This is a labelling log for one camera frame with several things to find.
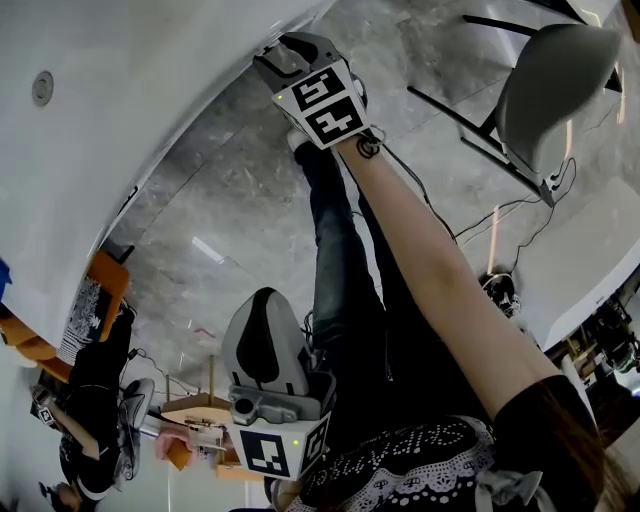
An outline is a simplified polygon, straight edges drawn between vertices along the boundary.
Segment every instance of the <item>gray chair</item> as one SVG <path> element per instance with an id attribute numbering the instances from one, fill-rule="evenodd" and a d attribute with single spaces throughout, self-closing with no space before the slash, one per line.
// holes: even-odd
<path id="1" fill-rule="evenodd" d="M 569 157 L 573 136 L 581 133 L 587 107 L 605 87 L 621 92 L 615 64 L 622 37 L 586 25 L 550 25 L 536 31 L 463 18 L 531 36 L 491 115 L 476 126 L 415 87 L 407 89 L 486 142 L 497 154 L 461 137 L 553 207 L 558 170 Z M 499 140 L 491 135 L 496 129 Z"/>

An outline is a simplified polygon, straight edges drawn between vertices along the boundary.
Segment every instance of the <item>blue object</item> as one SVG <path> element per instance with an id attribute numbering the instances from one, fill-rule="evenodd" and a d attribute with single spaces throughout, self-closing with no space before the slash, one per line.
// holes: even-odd
<path id="1" fill-rule="evenodd" d="M 11 278 L 9 277 L 9 266 L 0 258 L 0 300 L 4 295 L 4 287 L 6 284 L 11 284 Z"/>

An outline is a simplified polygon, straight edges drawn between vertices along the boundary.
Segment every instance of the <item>concrete floor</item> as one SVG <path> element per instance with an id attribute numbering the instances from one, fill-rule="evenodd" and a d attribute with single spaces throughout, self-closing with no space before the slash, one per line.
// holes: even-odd
<path id="1" fill-rule="evenodd" d="M 422 178 L 454 232 L 497 204 L 528 196 L 463 146 L 452 121 L 405 90 L 412 83 L 477 123 L 489 115 L 526 38 L 465 25 L 461 14 L 533 28 L 567 22 L 518 0 L 339 0 L 319 25 L 365 82 L 372 121 Z M 621 9 L 605 26 L 629 33 Z M 613 175 L 640 193 L 640 51 L 629 37 L 619 70 L 625 94 L 605 91 L 590 109 L 573 147 L 577 179 L 551 227 L 571 217 Z M 258 288 L 278 289 L 300 319 L 312 306 L 313 224 L 308 186 L 287 147 L 289 128 L 249 69 L 177 142 L 112 234 L 115 242 L 136 246 L 127 263 L 130 300 L 138 310 L 132 345 L 194 386 L 206 382 L 206 356 L 219 353 L 231 316 Z M 518 244 L 549 212 L 542 204 L 524 205 L 506 216 L 497 263 L 511 264 Z M 358 227 L 379 283 L 366 227 Z M 469 239 L 485 227 L 459 240 L 479 272 L 486 267 L 489 232 Z M 130 365 L 131 378 L 145 368 L 137 364 Z M 224 371 L 217 371 L 216 394 L 223 395 L 227 383 Z"/>

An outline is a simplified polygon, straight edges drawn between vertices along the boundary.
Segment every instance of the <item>round hole cover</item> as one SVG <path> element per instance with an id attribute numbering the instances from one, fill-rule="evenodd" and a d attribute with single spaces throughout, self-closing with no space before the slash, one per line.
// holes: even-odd
<path id="1" fill-rule="evenodd" d="M 44 107 L 51 100 L 51 96 L 53 96 L 53 76 L 48 71 L 41 71 L 33 81 L 31 97 L 37 106 Z"/>

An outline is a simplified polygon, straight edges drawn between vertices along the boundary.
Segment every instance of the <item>black sleeve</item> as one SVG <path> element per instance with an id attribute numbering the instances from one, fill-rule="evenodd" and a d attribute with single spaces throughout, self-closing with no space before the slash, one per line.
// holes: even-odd
<path id="1" fill-rule="evenodd" d="M 604 450 L 589 411 L 566 377 L 550 377 L 524 390 L 502 408 L 494 427 L 500 469 L 542 471 L 542 487 L 558 512 L 594 510 Z M 595 490 L 578 460 L 589 467 Z"/>

